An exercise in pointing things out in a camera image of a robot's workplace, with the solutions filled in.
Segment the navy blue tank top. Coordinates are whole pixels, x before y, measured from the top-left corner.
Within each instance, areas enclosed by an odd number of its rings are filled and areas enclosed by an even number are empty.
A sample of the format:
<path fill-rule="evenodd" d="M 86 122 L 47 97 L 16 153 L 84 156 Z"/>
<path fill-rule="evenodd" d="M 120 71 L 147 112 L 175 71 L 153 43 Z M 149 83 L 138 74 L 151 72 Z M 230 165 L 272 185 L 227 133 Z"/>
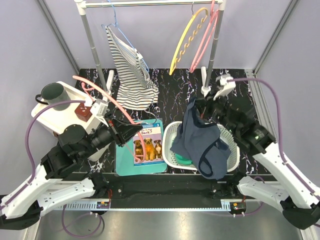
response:
<path fill-rule="evenodd" d="M 215 123 L 206 124 L 200 118 L 196 98 L 192 98 L 170 150 L 191 160 L 204 178 L 220 180 L 227 174 L 227 160 L 231 154 L 229 146 L 220 139 L 220 135 Z"/>

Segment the striped white tank top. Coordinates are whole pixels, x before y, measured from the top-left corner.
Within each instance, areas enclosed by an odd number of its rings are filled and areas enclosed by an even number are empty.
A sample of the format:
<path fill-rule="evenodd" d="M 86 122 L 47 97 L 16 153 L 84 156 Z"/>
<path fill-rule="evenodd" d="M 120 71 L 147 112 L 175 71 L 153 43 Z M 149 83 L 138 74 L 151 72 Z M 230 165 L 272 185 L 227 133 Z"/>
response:
<path fill-rule="evenodd" d="M 109 26 L 105 31 L 120 82 L 117 102 L 125 109 L 147 110 L 158 102 L 159 88 L 150 79 L 143 56 L 119 39 Z"/>

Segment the coral pink hanger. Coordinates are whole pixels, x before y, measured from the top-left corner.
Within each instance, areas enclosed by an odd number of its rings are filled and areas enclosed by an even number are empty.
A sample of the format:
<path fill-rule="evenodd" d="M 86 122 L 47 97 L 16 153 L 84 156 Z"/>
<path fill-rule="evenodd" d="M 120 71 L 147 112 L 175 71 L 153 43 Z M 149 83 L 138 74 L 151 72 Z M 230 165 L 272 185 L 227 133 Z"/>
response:
<path fill-rule="evenodd" d="M 81 81 L 81 82 L 91 86 L 91 88 L 88 88 L 89 90 L 87 90 L 87 88 L 84 88 L 85 91 L 90 91 L 91 89 L 95 89 L 98 92 L 100 92 L 104 97 L 106 97 L 110 102 L 112 102 L 124 114 L 124 116 L 129 120 L 129 122 L 131 124 L 138 125 L 138 124 L 142 123 L 141 121 L 140 122 L 134 122 L 134 120 L 127 113 L 127 111 L 111 95 L 109 95 L 106 91 L 104 91 L 102 88 L 100 88 L 99 86 L 97 86 L 96 84 L 91 82 L 90 80 L 88 80 L 88 79 L 86 79 L 84 77 L 78 76 L 78 75 L 73 75 L 72 78 L 77 80 L 77 81 Z M 146 156 L 146 153 L 147 153 L 146 145 L 144 143 L 144 140 L 143 140 L 143 137 L 142 137 L 142 135 L 140 133 L 140 130 L 138 130 L 137 134 L 138 134 L 139 140 L 141 141 L 141 144 L 142 144 L 143 159 L 147 159 L 147 156 Z"/>

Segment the green tank top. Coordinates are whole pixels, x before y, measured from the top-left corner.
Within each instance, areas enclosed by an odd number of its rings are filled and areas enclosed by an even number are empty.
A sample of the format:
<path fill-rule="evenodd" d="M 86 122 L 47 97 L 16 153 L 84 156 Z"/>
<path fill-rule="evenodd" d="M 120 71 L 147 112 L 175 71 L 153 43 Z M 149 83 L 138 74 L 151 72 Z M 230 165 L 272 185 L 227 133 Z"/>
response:
<path fill-rule="evenodd" d="M 188 167 L 188 166 L 193 165 L 192 160 L 190 160 L 188 158 L 185 158 L 185 157 L 183 157 L 183 156 L 181 156 L 181 155 L 179 155 L 177 153 L 175 153 L 174 156 L 175 156 L 176 163 L 179 166 Z"/>

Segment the pink plastic hanger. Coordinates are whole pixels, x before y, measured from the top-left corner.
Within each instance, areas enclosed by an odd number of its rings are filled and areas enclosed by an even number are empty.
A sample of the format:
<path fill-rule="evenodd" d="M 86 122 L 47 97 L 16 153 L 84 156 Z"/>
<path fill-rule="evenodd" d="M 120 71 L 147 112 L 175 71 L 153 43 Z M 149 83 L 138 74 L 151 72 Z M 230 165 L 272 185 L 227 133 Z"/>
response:
<path fill-rule="evenodd" d="M 211 2 L 211 6 L 210 6 L 210 20 L 209 20 L 209 24 L 207 25 L 207 28 L 203 34 L 203 37 L 201 39 L 201 42 L 199 44 L 199 47 L 197 49 L 197 52 L 194 56 L 194 59 L 191 63 L 189 72 L 193 73 L 195 71 L 195 69 L 197 68 L 198 64 L 200 63 L 207 47 L 208 44 L 211 40 L 211 37 L 215 31 L 216 25 L 217 25 L 217 21 L 218 21 L 218 15 L 219 15 L 219 11 L 218 10 L 214 10 L 214 5 L 215 5 L 215 1 L 213 0 Z"/>

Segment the yellow hanger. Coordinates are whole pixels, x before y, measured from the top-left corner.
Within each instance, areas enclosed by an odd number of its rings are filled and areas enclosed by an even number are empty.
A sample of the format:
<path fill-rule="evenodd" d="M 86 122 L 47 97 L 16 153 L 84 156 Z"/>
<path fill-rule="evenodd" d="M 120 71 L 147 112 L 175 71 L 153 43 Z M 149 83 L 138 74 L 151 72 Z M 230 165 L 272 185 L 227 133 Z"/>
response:
<path fill-rule="evenodd" d="M 200 14 L 204 14 L 204 17 L 201 18 L 200 22 L 197 24 L 196 29 L 193 30 L 192 35 L 190 35 L 187 40 L 185 38 L 187 37 L 187 33 L 190 31 L 191 26 L 194 24 L 196 18 Z M 202 24 L 206 21 L 206 19 L 209 16 L 209 11 L 206 7 L 202 7 L 198 9 L 195 13 L 192 14 L 190 20 L 188 21 L 186 27 L 184 28 L 180 39 L 177 43 L 176 49 L 174 51 L 170 68 L 169 68 L 169 75 L 171 76 L 175 69 L 177 68 L 177 64 L 180 62 L 182 56 L 185 54 L 187 48 L 189 47 L 190 43 L 193 41 L 194 37 L 197 35 L 198 30 L 201 29 Z"/>

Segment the light blue wire hanger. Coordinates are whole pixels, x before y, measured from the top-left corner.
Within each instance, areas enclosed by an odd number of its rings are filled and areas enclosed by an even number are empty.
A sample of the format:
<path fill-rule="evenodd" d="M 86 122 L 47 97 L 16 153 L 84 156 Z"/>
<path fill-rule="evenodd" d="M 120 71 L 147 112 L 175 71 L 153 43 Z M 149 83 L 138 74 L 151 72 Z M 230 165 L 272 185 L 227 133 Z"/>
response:
<path fill-rule="evenodd" d="M 125 34 L 122 32 L 122 30 L 120 29 L 119 24 L 118 24 L 118 21 L 117 21 L 117 12 L 116 12 L 115 6 L 113 5 L 113 3 L 112 3 L 110 0 L 106 0 L 106 2 L 110 3 L 110 5 L 111 5 L 111 7 L 112 7 L 112 9 L 113 9 L 113 13 L 114 13 L 114 23 L 110 23 L 110 24 L 108 24 L 107 26 L 109 27 L 110 25 L 112 25 L 112 26 L 114 26 L 115 28 L 117 28 L 118 31 L 122 34 L 122 36 L 124 37 L 124 39 L 125 39 L 125 40 L 127 41 L 127 43 L 129 44 L 129 46 L 130 46 L 131 48 L 133 48 L 137 53 L 139 53 L 139 52 L 137 51 L 137 49 L 136 49 L 136 48 L 132 45 L 132 43 L 129 41 L 129 39 L 126 37 L 126 35 L 125 35 Z M 145 69 L 147 72 L 149 72 L 150 69 L 149 69 L 147 63 L 145 62 L 144 58 L 142 57 L 141 60 L 142 60 L 142 62 L 144 63 L 144 69 Z"/>

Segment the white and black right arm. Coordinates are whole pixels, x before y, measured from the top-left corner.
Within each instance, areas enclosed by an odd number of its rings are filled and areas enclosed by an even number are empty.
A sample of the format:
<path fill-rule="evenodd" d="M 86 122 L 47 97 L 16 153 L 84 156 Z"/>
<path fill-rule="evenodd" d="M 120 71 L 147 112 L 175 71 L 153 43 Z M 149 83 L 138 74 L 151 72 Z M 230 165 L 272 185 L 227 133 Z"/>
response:
<path fill-rule="evenodd" d="M 320 188 L 313 184 L 281 150 L 264 126 L 235 107 L 226 97 L 207 95 L 195 101 L 203 118 L 212 117 L 232 135 L 240 150 L 261 163 L 282 186 L 273 187 L 245 174 L 236 174 L 227 185 L 228 195 L 255 198 L 282 213 L 298 229 L 305 230 L 320 220 Z"/>

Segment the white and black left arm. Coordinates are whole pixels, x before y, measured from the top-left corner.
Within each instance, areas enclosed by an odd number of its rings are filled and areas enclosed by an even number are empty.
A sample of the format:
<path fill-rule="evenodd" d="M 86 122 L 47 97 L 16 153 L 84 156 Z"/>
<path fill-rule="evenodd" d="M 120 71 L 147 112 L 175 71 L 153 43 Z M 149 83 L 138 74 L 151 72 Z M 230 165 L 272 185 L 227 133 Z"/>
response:
<path fill-rule="evenodd" d="M 141 124 L 125 123 L 109 115 L 105 120 L 107 123 L 101 122 L 91 133 L 79 124 L 72 124 L 57 137 L 57 145 L 41 159 L 32 182 L 0 197 L 1 229 L 26 229 L 62 205 L 83 198 L 103 198 L 108 193 L 109 184 L 100 173 L 92 173 L 64 189 L 47 192 L 51 186 L 78 171 L 93 154 L 112 142 L 124 146 L 143 128 Z"/>

